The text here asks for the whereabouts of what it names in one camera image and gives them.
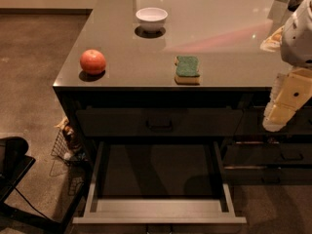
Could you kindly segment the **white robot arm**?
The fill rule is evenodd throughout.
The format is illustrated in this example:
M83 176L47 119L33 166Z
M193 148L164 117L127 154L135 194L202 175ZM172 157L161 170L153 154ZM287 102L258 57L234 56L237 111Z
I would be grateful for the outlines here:
M288 74L277 75L263 113L263 128L278 132L312 98L312 0L303 0L260 49L279 51L282 61L292 66Z

